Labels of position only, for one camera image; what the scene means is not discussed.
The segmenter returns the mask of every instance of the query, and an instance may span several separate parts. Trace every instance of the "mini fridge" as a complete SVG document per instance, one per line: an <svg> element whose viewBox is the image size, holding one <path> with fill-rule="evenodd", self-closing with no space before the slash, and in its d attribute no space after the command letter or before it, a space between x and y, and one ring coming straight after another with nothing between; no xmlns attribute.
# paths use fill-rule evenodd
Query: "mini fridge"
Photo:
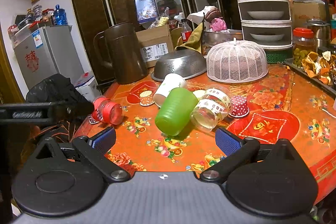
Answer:
<svg viewBox="0 0 336 224"><path fill-rule="evenodd" d="M40 27L15 46L28 89L56 73L75 84L84 73L70 30L70 25Z"/></svg>

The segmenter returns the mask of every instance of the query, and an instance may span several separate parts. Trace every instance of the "white box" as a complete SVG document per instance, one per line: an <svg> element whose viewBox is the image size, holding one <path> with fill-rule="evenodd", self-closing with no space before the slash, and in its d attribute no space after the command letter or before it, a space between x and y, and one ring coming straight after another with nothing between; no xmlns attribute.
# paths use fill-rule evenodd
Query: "white box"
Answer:
<svg viewBox="0 0 336 224"><path fill-rule="evenodd" d="M101 96L101 92L98 90L97 85L94 76L85 73L80 81L77 82L75 88L86 98L86 100L93 102L98 96Z"/></svg>

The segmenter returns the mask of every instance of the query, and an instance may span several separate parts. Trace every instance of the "pink cloth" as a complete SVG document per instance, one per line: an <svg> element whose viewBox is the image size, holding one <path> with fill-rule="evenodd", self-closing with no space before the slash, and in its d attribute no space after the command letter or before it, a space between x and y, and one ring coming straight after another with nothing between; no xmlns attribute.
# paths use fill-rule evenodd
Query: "pink cloth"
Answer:
<svg viewBox="0 0 336 224"><path fill-rule="evenodd" d="M215 18L211 21L210 28L212 28L213 32L219 32L227 30L227 26L225 21L221 18Z"/></svg>

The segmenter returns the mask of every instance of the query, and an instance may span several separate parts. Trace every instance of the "white bowl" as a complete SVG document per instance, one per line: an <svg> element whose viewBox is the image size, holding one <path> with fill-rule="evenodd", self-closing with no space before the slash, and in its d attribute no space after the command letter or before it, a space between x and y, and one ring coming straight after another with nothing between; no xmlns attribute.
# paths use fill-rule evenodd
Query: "white bowl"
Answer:
<svg viewBox="0 0 336 224"><path fill-rule="evenodd" d="M283 11L249 11L247 13L258 20L277 20L284 15Z"/></svg>
<svg viewBox="0 0 336 224"><path fill-rule="evenodd" d="M285 35L284 34L275 34L275 35L263 35L263 34L252 34L250 35L259 41L273 42L281 40Z"/></svg>

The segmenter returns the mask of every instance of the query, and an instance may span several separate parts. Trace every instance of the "table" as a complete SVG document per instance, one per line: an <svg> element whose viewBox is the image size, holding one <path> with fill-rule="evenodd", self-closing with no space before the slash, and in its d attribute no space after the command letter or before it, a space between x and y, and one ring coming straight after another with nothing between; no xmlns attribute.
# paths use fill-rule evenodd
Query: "table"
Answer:
<svg viewBox="0 0 336 224"><path fill-rule="evenodd" d="M205 73L187 83L194 91L206 89L214 81ZM136 83L111 85L105 96L123 106L125 117L115 127L117 141L105 157L131 175L135 171L186 170L200 174L224 157L215 144L214 132L205 134L189 124L174 139L164 136L154 123L158 107L143 107L138 97L159 85L150 74ZM316 202L336 187L336 111L330 96L281 64L270 65L268 75L255 83L226 87L235 95L247 97L250 114L243 119L226 118L218 126L241 138L253 136L261 143L289 139L318 182ZM106 126L91 125L86 119L74 138L91 137ZM160 151L161 145L170 148L169 153Z"/></svg>

